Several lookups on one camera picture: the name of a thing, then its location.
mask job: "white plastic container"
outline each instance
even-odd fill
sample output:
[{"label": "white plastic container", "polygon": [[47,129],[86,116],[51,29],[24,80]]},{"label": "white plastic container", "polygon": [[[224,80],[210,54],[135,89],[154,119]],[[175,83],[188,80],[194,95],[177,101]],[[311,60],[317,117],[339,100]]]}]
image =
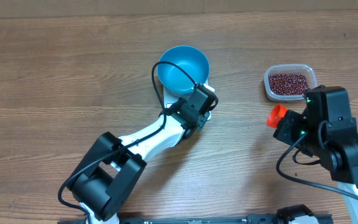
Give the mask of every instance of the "white plastic container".
[{"label": "white plastic container", "polygon": [[317,87],[317,79],[314,74],[313,69],[310,66],[305,64],[285,64],[285,65],[274,65],[271,66],[265,73],[265,89],[267,98],[272,101],[293,101],[293,100],[303,100],[302,95],[277,95],[272,92],[269,84],[269,76],[274,74],[281,73],[301,73],[306,77],[306,82],[308,83],[309,88]]}]

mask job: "wall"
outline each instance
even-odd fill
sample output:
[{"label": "wall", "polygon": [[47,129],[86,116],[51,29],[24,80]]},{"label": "wall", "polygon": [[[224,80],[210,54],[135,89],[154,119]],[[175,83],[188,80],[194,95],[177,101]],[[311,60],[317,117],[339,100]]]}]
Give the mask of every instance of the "wall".
[{"label": "wall", "polygon": [[358,0],[0,0],[0,18],[358,9]]}]

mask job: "bowl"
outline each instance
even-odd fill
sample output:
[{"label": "bowl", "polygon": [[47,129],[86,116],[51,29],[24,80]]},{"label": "bowl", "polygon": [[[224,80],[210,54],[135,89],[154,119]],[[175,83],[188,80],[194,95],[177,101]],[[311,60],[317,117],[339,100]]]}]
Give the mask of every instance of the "bowl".
[{"label": "bowl", "polygon": [[294,100],[304,100],[303,95],[278,95],[275,94],[270,88],[269,76],[273,74],[281,73],[296,73],[302,74],[306,78],[306,82],[310,89],[317,87],[317,79],[314,74],[313,69],[309,65],[305,64],[284,64],[284,65],[274,65],[271,66],[265,73],[265,90],[267,98],[272,101],[294,101]]},{"label": "bowl", "polygon": [[[167,50],[160,61],[172,62],[181,67],[196,83],[205,83],[209,77],[209,62],[205,55],[191,46],[177,46]],[[161,83],[175,96],[189,96],[194,84],[179,69],[160,64],[157,68]]]}]

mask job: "wooden table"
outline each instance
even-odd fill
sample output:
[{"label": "wooden table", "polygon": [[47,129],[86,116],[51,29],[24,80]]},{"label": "wooden table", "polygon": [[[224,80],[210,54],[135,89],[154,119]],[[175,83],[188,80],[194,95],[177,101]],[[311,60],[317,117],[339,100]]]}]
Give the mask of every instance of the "wooden table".
[{"label": "wooden table", "polygon": [[[350,223],[340,195],[276,173],[287,146],[265,125],[275,103],[262,80],[272,65],[307,63],[320,84],[347,88],[358,122],[358,11],[0,20],[0,223],[82,217],[59,204],[59,186],[100,134],[157,119],[150,70],[176,45],[208,57],[219,106],[202,132],[149,162],[123,215],[233,217],[304,203]],[[287,158],[283,170],[336,186],[320,166]]]}]

